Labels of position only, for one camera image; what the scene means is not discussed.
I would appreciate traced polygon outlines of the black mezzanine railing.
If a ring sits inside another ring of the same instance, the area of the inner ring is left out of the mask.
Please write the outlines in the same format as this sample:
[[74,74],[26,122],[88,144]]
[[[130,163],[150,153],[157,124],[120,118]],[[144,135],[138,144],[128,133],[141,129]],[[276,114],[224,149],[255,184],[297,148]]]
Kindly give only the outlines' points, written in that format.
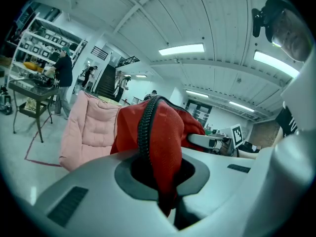
[[122,66],[125,66],[125,65],[129,65],[129,64],[132,64],[132,63],[136,63],[136,62],[139,62],[140,60],[136,57],[136,56],[132,56],[132,57],[129,57],[127,59],[120,59],[119,63],[117,64],[117,68],[118,67],[122,67]]

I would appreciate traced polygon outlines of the red backpack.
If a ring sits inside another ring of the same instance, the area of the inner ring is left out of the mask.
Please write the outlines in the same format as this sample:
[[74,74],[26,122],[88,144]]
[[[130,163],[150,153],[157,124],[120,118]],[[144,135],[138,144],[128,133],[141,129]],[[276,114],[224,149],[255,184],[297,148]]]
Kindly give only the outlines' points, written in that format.
[[190,134],[204,135],[205,131],[190,113],[162,96],[118,112],[111,154],[138,149],[136,174],[157,189],[158,204],[165,215],[169,215],[177,198],[181,148],[203,150],[187,140]]

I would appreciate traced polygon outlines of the grey devices pile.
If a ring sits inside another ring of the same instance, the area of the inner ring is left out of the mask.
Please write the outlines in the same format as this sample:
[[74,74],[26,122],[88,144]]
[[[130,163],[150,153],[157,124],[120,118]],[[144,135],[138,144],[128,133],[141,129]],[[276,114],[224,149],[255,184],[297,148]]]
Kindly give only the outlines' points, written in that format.
[[11,96],[5,86],[0,86],[0,112],[5,115],[12,114]]

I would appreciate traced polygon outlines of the round wooden table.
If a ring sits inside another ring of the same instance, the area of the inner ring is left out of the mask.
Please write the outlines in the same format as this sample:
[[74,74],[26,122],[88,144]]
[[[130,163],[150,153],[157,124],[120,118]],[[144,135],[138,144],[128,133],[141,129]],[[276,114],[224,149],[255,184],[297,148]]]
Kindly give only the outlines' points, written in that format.
[[110,99],[110,98],[107,98],[107,97],[104,97],[104,96],[98,96],[98,98],[105,102],[105,103],[110,103],[110,104],[113,104],[113,105],[116,105],[116,106],[122,106],[122,104]]

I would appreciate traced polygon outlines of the beige patterned bag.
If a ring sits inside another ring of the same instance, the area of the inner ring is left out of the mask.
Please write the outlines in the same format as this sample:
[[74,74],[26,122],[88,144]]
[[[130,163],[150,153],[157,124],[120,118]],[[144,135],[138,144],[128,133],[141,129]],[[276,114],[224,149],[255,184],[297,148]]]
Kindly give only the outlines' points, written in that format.
[[30,97],[27,98],[25,103],[25,109],[28,111],[36,112],[36,100]]

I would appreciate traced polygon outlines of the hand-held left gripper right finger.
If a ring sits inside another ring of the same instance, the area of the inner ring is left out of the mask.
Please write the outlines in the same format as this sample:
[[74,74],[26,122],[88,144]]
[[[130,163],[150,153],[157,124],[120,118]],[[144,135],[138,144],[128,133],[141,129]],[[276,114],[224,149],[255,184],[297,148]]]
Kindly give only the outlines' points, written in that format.
[[243,182],[254,161],[212,155],[183,148],[183,160],[193,167],[177,187],[180,231],[244,231],[249,210]]

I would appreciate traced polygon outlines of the white shelving unit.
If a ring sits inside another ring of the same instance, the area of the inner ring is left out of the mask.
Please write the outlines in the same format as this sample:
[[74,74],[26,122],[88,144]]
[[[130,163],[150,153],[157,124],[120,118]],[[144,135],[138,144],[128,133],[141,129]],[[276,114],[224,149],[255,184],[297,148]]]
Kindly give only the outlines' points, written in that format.
[[63,47],[68,47],[72,70],[87,41],[69,30],[40,18],[32,18],[18,41],[7,76],[11,80],[24,79],[31,74],[45,73],[60,58]]

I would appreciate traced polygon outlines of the black framed door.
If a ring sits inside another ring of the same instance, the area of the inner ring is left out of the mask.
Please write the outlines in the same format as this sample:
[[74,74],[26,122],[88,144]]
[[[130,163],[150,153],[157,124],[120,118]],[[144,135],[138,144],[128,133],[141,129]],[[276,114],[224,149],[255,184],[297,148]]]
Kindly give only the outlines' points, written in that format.
[[212,110],[212,106],[189,99],[185,110],[188,111],[197,121],[199,121],[203,127],[205,127]]

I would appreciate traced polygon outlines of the dark staircase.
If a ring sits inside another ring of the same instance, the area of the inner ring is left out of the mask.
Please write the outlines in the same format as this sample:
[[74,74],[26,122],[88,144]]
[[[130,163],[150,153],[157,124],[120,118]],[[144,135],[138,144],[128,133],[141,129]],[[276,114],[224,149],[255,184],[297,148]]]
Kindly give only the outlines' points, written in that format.
[[95,94],[114,99],[116,69],[107,65],[97,84]]

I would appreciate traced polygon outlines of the pink cushioned chair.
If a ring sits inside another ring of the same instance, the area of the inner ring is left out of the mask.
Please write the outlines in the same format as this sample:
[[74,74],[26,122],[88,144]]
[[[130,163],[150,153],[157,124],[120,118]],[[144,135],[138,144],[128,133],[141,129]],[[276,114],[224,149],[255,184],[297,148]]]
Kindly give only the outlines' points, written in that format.
[[86,162],[108,156],[117,134],[120,109],[81,90],[62,136],[60,165],[73,171]]

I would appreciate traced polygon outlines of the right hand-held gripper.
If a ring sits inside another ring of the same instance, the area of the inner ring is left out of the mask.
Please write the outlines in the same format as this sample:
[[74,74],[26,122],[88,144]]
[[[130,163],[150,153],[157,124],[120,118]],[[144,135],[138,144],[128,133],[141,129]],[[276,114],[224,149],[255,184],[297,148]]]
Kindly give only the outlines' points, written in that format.
[[190,134],[187,139],[197,146],[211,149],[211,152],[217,155],[235,155],[238,146],[244,142],[240,124],[220,130],[214,129],[210,136]]

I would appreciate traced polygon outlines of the dark metal side table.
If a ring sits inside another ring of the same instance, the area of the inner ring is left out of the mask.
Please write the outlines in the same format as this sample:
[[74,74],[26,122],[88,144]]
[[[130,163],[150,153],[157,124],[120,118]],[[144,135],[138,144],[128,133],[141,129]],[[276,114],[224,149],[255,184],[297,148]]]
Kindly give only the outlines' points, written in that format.
[[[16,134],[15,123],[17,114],[21,113],[25,116],[35,119],[40,141],[43,143],[40,117],[45,111],[49,113],[50,123],[53,124],[50,105],[52,104],[53,98],[56,95],[58,89],[56,87],[41,87],[34,83],[32,79],[14,79],[8,82],[8,88],[13,91],[15,113],[13,120],[13,133]],[[25,97],[29,97],[35,100],[35,111],[26,109],[26,102],[18,105],[16,100],[16,93],[19,93]]]

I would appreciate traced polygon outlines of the row of white storage bins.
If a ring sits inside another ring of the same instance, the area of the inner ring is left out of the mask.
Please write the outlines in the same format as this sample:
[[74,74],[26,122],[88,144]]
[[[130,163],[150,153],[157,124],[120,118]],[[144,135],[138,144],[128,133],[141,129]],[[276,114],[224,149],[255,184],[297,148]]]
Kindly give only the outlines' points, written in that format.
[[63,48],[62,45],[29,31],[23,34],[21,43],[18,46],[46,59],[49,59],[52,55],[59,57]]

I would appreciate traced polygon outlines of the black star-print shirt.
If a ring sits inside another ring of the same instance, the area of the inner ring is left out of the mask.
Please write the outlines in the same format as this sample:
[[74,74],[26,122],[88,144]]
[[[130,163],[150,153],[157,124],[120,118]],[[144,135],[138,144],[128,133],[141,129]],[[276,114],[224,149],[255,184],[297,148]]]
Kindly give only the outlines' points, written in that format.
[[276,122],[279,124],[282,129],[282,137],[293,134],[297,130],[297,124],[290,112],[289,108],[285,106],[276,117]]

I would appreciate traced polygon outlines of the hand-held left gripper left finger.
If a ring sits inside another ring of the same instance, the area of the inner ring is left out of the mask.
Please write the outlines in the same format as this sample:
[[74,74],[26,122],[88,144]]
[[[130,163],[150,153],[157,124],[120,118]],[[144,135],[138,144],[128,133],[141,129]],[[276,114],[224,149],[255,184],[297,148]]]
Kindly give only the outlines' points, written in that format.
[[34,209],[58,235],[173,235],[178,230],[156,201],[138,200],[115,181],[115,169],[136,150],[89,161],[47,188]]

